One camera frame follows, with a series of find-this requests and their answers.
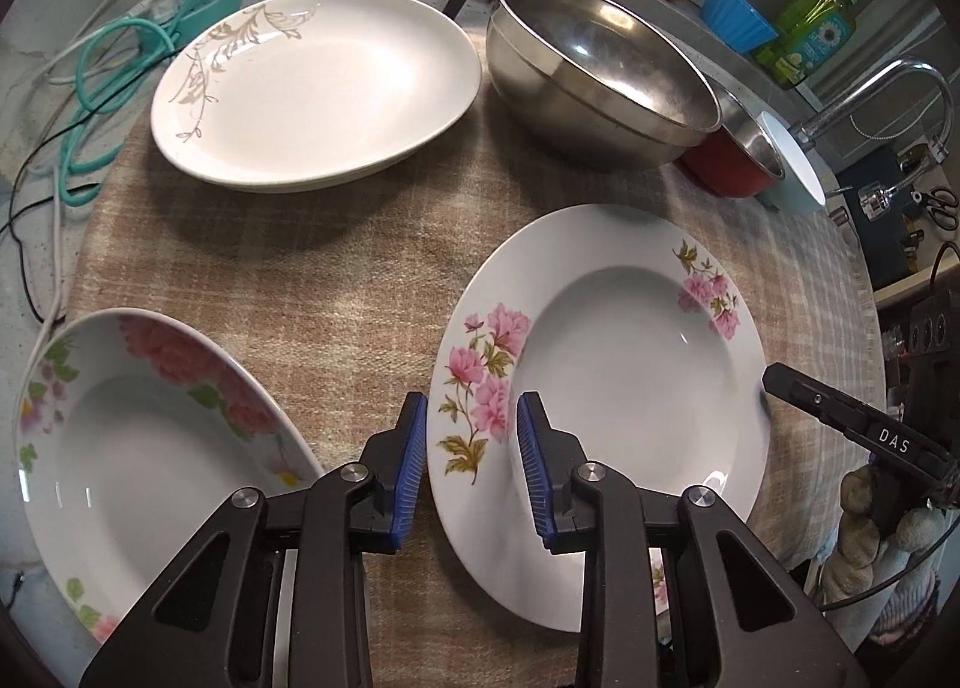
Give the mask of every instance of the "floral plate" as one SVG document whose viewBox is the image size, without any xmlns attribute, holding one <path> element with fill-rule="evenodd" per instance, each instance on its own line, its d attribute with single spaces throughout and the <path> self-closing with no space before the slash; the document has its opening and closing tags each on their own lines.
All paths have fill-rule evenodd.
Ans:
<svg viewBox="0 0 960 688">
<path fill-rule="evenodd" d="M 434 366 L 427 467 L 453 549 L 501 605 L 577 632 L 583 556 L 552 555 L 536 536 L 517 397 L 538 391 L 555 428 L 637 485 L 676 495 L 705 483 L 746 518 L 767 458 L 765 367 L 733 280 L 675 225 L 604 205 L 536 220 L 477 271 Z"/>
<path fill-rule="evenodd" d="M 230 493 L 323 474 L 236 360 L 140 309 L 96 311 L 56 335 L 23 393 L 16 451 L 47 571 L 100 642 Z M 278 626 L 277 651 L 283 639 Z"/>
<path fill-rule="evenodd" d="M 179 169 L 255 193 L 352 181 L 403 159 L 480 89 L 467 34 L 413 0 L 268 0 L 200 34 L 150 115 Z"/>
</svg>

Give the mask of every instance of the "glove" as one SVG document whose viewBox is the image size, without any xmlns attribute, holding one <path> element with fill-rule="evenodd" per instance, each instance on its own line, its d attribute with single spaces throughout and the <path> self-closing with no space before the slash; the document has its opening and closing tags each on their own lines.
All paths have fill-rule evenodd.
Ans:
<svg viewBox="0 0 960 688">
<path fill-rule="evenodd" d="M 822 603 L 848 599 L 894 576 L 906 567 L 911 554 L 925 551 L 944 533 L 944 515 L 938 509 L 919 507 L 904 514 L 893 535 L 882 540 L 870 520 L 872 501 L 869 466 L 843 478 L 837 543 L 820 576 Z M 827 620 L 855 651 L 875 626 L 886 637 L 905 627 L 923 610 L 935 584 L 933 561 L 928 560 L 875 596 L 828 612 Z"/>
</svg>

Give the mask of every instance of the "red metal bowl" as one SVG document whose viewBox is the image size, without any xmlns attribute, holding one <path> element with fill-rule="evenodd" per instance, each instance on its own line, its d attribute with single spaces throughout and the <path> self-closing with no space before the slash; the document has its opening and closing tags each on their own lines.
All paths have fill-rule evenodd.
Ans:
<svg viewBox="0 0 960 688">
<path fill-rule="evenodd" d="M 784 164 L 760 124 L 715 79 L 723 126 L 691 146 L 677 162 L 709 191 L 726 198 L 748 198 L 784 180 Z"/>
</svg>

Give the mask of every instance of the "faucet spout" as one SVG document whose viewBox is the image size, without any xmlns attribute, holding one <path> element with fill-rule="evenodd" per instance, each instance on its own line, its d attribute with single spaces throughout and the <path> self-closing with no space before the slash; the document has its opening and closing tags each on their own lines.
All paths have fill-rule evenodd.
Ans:
<svg viewBox="0 0 960 688">
<path fill-rule="evenodd" d="M 931 147 L 934 159 L 938 163 L 942 162 L 943 157 L 946 157 L 947 139 L 953 128 L 953 95 L 950 92 L 947 79 L 944 79 L 944 75 L 937 71 L 937 68 L 920 60 L 919 57 L 908 55 L 896 57 L 862 81 L 853 82 L 853 85 L 847 87 L 846 90 L 829 102 L 822 112 L 814 114 L 807 121 L 790 128 L 790 135 L 794 137 L 800 148 L 803 148 L 803 151 L 808 152 L 813 148 L 819 136 L 824 133 L 824 130 L 836 124 L 839 119 L 849 116 L 890 82 L 906 73 L 926 73 L 940 88 L 941 95 L 944 98 L 944 126 L 941 128 L 936 145 L 931 143 Z M 938 157 L 937 153 L 941 149 L 943 157 Z"/>
</svg>

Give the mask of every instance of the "screw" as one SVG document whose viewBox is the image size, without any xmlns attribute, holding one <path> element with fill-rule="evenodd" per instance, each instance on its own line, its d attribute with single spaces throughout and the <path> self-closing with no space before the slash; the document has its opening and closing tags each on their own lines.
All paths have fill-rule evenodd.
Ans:
<svg viewBox="0 0 960 688">
<path fill-rule="evenodd" d="M 705 485 L 694 485 L 686 492 L 686 498 L 694 506 L 713 506 L 716 504 L 717 494 Z"/>
<path fill-rule="evenodd" d="M 607 475 L 607 468 L 602 463 L 587 461 L 577 468 L 577 474 L 587 482 L 600 482 Z"/>
<path fill-rule="evenodd" d="M 366 480 L 368 474 L 370 474 L 370 469 L 366 468 L 363 463 L 347 463 L 340 470 L 340 479 L 346 482 L 360 482 L 360 480 Z"/>
<path fill-rule="evenodd" d="M 236 506 L 237 509 L 249 509 L 256 504 L 259 498 L 260 494 L 253 487 L 241 487 L 230 496 L 230 504 Z"/>
</svg>

